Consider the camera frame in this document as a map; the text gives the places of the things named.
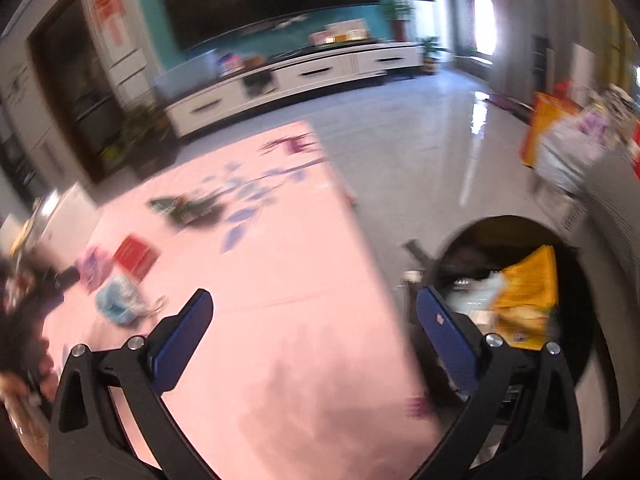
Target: white tv cabinet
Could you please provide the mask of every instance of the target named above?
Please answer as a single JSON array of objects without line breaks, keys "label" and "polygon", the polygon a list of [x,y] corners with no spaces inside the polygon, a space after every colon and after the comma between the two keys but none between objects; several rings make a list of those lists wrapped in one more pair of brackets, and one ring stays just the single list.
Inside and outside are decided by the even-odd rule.
[{"label": "white tv cabinet", "polygon": [[421,65],[422,47],[417,43],[345,46],[224,78],[169,105],[166,111],[177,135],[183,137],[240,112],[302,92]]}]

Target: pink table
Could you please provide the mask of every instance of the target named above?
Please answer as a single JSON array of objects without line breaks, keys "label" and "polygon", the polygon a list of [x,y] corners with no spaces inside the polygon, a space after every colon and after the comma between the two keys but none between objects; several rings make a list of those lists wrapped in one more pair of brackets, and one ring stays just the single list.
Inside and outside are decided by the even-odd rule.
[{"label": "pink table", "polygon": [[[145,205],[233,188],[213,226],[179,230]],[[200,287],[214,298],[213,322],[162,398],[223,479],[404,480],[435,448],[435,416],[409,409],[424,387],[400,320],[308,124],[209,153],[103,211],[92,243],[114,251],[134,232],[158,247],[141,289],[168,304],[118,328],[74,287],[44,326],[58,366],[78,342],[103,350],[150,332]],[[121,392],[114,398],[138,456],[156,464]]]}]

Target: screw head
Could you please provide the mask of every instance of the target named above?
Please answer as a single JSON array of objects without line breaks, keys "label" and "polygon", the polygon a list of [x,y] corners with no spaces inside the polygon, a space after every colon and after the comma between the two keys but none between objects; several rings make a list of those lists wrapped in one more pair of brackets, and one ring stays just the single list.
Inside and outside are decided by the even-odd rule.
[{"label": "screw head", "polygon": [[145,345],[145,338],[139,335],[133,336],[127,341],[127,347],[130,350],[139,350]]},{"label": "screw head", "polygon": [[560,353],[560,345],[558,343],[554,343],[553,341],[550,341],[549,343],[546,344],[546,350],[551,355],[558,355]]},{"label": "screw head", "polygon": [[79,344],[74,346],[71,349],[71,355],[73,357],[80,357],[82,354],[84,354],[85,351],[86,351],[86,346],[84,346],[83,344]]},{"label": "screw head", "polygon": [[504,339],[497,334],[488,334],[485,341],[491,348],[498,348],[504,343]]}]

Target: green plant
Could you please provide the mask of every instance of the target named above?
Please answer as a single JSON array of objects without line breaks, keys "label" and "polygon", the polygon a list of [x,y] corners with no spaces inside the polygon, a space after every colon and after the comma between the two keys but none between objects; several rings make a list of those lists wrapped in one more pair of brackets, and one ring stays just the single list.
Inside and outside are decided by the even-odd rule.
[{"label": "green plant", "polygon": [[422,49],[424,51],[424,57],[433,57],[436,52],[448,52],[446,48],[440,46],[440,38],[437,36],[428,36],[420,40]]},{"label": "green plant", "polygon": [[168,119],[162,108],[153,104],[137,104],[125,110],[122,137],[132,146],[165,128],[167,124]]},{"label": "green plant", "polygon": [[382,14],[390,22],[410,20],[414,12],[411,0],[389,0],[382,4]]}]

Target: flower pot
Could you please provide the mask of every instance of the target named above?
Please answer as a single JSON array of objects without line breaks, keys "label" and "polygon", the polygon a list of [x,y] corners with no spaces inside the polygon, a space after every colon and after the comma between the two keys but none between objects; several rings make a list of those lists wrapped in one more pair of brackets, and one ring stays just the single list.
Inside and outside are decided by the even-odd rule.
[{"label": "flower pot", "polygon": [[173,128],[168,126],[132,145],[127,153],[127,163],[140,180],[146,180],[171,166],[179,152],[180,142]]},{"label": "flower pot", "polygon": [[422,62],[422,71],[427,75],[434,75],[438,72],[440,62],[433,57],[425,57]]},{"label": "flower pot", "polygon": [[391,29],[394,32],[394,40],[399,43],[406,43],[406,21],[405,20],[393,20],[391,22]]}]

